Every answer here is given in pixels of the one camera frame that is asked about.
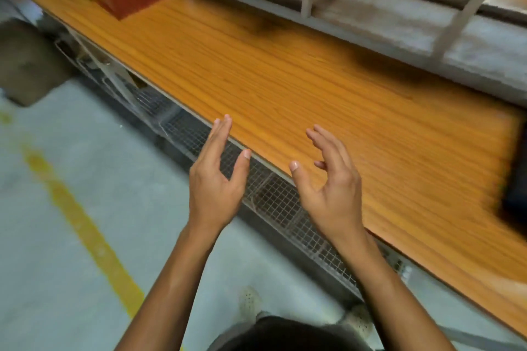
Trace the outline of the person's left hand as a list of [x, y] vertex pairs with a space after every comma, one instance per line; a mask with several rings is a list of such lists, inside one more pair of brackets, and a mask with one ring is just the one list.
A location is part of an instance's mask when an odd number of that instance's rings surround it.
[[194, 236], [216, 238], [237, 214], [243, 196], [232, 195], [221, 171], [233, 119], [216, 119], [201, 152], [190, 169], [188, 231]]

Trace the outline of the person's left white shoe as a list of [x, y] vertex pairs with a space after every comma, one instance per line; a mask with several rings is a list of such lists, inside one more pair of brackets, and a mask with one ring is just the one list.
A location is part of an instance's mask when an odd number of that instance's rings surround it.
[[254, 324], [260, 313], [261, 297], [252, 286], [242, 288], [239, 296], [239, 312], [242, 321]]

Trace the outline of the person's right hand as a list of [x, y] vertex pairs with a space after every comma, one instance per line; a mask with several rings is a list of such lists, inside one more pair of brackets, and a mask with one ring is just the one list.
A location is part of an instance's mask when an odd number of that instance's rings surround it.
[[362, 218], [362, 184], [358, 169], [346, 166], [337, 148], [314, 129], [307, 137], [321, 151], [323, 160], [314, 165], [327, 174], [316, 204], [305, 209], [322, 234], [338, 249], [361, 247], [367, 242]]

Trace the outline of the person's dark clothing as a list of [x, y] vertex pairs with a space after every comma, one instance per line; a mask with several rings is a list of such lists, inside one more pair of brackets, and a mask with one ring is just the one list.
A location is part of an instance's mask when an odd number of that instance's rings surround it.
[[359, 333], [339, 324], [312, 325], [278, 316], [239, 322], [207, 351], [373, 351]]

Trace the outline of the black object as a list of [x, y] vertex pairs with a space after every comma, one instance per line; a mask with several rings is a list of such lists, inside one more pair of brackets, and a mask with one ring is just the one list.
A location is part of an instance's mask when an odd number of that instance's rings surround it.
[[501, 208], [505, 219], [527, 230], [527, 120], [518, 135]]

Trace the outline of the person's right forearm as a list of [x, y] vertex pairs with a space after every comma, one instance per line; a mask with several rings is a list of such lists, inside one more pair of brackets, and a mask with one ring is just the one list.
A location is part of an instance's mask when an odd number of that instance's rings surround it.
[[456, 351], [365, 230], [328, 237], [359, 284], [386, 351]]

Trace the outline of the person's white shoe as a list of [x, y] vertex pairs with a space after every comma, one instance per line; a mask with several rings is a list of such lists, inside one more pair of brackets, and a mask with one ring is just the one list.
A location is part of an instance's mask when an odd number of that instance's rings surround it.
[[347, 331], [355, 333], [364, 341], [369, 339], [374, 329], [372, 317], [364, 303], [353, 306], [338, 324]]
[[252, 286], [242, 288], [239, 296], [239, 312], [242, 321], [254, 324], [260, 313], [261, 297]]

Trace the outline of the person's right white shoe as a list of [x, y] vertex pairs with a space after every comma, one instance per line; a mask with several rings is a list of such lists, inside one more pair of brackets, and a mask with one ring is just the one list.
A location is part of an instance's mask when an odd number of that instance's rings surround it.
[[374, 329], [372, 317], [364, 303], [353, 306], [338, 324], [347, 331], [355, 333], [364, 341], [369, 339]]

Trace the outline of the grey metal shelf rack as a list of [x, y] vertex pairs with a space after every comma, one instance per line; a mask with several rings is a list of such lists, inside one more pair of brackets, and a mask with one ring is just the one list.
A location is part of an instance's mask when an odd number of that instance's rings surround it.
[[237, 0], [527, 108], [527, 0]]

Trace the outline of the brown cardboard box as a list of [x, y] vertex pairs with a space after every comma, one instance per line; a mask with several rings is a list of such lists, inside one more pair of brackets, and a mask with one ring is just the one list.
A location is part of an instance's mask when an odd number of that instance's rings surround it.
[[36, 26], [17, 18], [0, 22], [0, 89], [7, 100], [30, 107], [77, 74]]

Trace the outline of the person's left forearm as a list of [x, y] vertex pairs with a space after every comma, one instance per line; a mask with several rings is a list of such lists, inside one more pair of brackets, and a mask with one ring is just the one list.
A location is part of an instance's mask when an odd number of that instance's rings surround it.
[[223, 226], [188, 223], [114, 351], [179, 351], [202, 273]]

